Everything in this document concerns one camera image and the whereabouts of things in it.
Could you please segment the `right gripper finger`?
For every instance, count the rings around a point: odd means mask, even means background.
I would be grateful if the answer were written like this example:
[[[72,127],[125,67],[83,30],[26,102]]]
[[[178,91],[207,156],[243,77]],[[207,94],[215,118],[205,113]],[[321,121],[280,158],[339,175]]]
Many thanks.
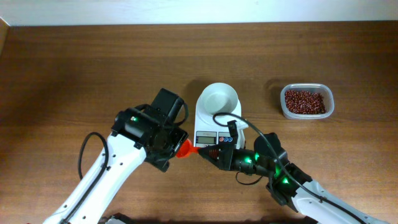
[[[235,146],[238,143],[238,136],[239,136],[237,125],[236,125],[236,120],[228,121],[227,127],[228,127],[229,135],[231,138],[230,142],[231,142],[231,144],[233,144]]]
[[[231,170],[233,151],[231,147],[208,146],[199,149],[198,153],[220,170]]]

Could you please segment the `orange measuring scoop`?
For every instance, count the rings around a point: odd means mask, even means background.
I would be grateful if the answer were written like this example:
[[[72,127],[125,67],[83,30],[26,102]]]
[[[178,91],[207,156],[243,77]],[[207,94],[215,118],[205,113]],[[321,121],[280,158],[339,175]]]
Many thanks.
[[[185,158],[188,157],[190,154],[198,154],[199,147],[195,147],[191,140],[187,139],[184,141],[184,143],[181,145],[180,149],[178,150],[178,153],[176,153],[177,158]]]

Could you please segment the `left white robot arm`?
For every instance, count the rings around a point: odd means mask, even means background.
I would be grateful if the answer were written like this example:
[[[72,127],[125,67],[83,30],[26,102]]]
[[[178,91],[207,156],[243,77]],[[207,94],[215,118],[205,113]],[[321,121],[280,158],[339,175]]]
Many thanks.
[[[98,223],[127,178],[143,163],[161,172],[169,168],[188,133],[176,120],[188,106],[177,94],[161,89],[151,104],[120,111],[111,134],[104,138],[101,153],[71,195],[46,223]]]

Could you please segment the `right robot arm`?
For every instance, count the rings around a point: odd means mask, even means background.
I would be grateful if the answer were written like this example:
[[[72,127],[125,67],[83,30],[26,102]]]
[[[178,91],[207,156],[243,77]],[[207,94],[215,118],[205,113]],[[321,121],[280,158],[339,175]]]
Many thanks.
[[[266,189],[279,205],[317,223],[384,223],[335,197],[290,162],[275,133],[259,133],[253,150],[224,143],[203,147],[198,153],[220,170],[266,177]]]

